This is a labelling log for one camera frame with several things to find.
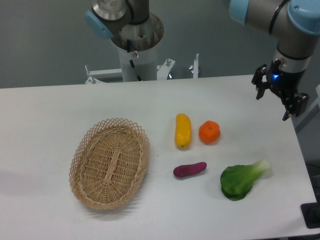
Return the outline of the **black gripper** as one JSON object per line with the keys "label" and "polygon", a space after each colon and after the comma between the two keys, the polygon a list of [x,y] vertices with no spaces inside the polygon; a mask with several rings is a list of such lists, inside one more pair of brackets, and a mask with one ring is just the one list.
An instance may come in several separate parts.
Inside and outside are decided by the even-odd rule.
{"label": "black gripper", "polygon": [[265,90],[269,89],[280,97],[282,104],[285,107],[285,113],[282,117],[286,121],[290,117],[298,117],[306,110],[309,95],[299,93],[298,85],[305,69],[298,72],[287,72],[280,69],[281,61],[273,61],[269,70],[267,65],[263,64],[255,70],[251,83],[255,85],[257,91],[256,99],[259,100],[264,96]]}

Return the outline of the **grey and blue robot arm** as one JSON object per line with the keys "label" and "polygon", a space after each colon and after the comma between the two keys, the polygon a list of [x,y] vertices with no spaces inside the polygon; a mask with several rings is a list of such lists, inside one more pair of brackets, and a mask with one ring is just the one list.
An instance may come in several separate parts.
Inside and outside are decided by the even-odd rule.
{"label": "grey and blue robot arm", "polygon": [[[297,88],[320,39],[319,1],[232,0],[228,12],[233,20],[278,40],[271,64],[258,67],[251,80],[256,97],[270,90],[285,107],[284,120],[301,115],[309,96]],[[97,36],[111,40],[122,53],[124,81],[157,78],[155,64],[141,54],[161,41],[164,27],[147,0],[98,0],[84,17]]]}

